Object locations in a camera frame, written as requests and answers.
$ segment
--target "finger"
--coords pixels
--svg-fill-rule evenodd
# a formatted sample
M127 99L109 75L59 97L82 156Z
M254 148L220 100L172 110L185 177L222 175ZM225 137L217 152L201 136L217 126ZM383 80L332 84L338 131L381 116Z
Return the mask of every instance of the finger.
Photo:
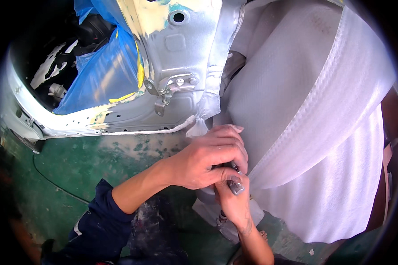
M242 126L238 126L238 125L234 125L234 124L224 124L224 125L217 125L217 126L212 127L211 130L208 131L208 133L218 131L225 127L231 127L234 130L236 130L237 133L241 133L244 130L244 128Z
M224 181L227 185L227 180L234 180L242 183L241 174L237 173L231 167L214 168L207 174L210 182L214 181L214 183L217 183L219 181Z
M207 136L209 137L235 137L239 139L239 141L244 145L242 137L240 137L239 133L242 132L242 130L235 129L233 126L228 126L228 125L222 125L220 128L218 128L215 131L209 131L207 133Z
M204 163L208 165L219 165L234 161L242 173L246 174L248 172L247 158L237 145L207 146L203 152L209 154L202 158Z
M233 193L231 192L230 188L228 187L226 180L216 182L215 188L218 191L220 200L221 200L221 198L227 198L228 196L234 196Z
M243 145L243 142L239 141L236 137L227 137L227 138L219 138L219 137L203 137L199 141L203 142L208 146L229 146L229 145L237 145L242 151L243 155L246 158L246 161L249 160L248 153Z

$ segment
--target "dark sleeve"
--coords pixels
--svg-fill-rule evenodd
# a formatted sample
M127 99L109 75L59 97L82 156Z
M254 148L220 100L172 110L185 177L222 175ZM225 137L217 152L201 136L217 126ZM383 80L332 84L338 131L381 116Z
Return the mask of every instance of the dark sleeve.
M135 214L125 214L112 198L113 187L101 179L96 197L89 209L69 233L68 244L59 252L50 253L43 264L116 263L131 233Z

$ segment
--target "hinge bolt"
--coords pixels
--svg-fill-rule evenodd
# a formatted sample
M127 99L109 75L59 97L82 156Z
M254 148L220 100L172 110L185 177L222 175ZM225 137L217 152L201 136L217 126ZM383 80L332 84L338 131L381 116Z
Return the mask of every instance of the hinge bolt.
M184 84L184 79L183 78L178 78L175 83L177 86L181 87Z

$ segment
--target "white cloth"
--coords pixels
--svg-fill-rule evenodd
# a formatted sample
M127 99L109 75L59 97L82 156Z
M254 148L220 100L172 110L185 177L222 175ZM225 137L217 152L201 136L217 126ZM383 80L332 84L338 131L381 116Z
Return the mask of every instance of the white cloth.
M262 16L272 8L284 13L229 84L222 116L245 127L262 209L304 242L350 238L365 230L380 178L379 104L396 78L392 62L348 7L288 0Z

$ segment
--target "green floor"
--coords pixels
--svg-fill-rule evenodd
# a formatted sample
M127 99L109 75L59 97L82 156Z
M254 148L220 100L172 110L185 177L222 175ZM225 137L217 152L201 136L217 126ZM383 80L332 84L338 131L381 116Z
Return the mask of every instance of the green floor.
M33 154L12 134L5 136L5 149L15 157L12 177L23 222L36 243L56 240L57 249L86 211L87 205L48 183L34 168L67 191L87 201L95 195L101 178L118 185L154 162L174 155L184 147L181 133L137 136L92 136L48 140L40 154ZM239 248L191 209L195 192L171 186L162 191L174 207L180 241L191 264L226 264ZM322 264L340 245L303 243L283 221L266 212L258 225L268 234L268 244L283 256L308 264ZM348 240L334 256L336 260L362 257L376 232Z

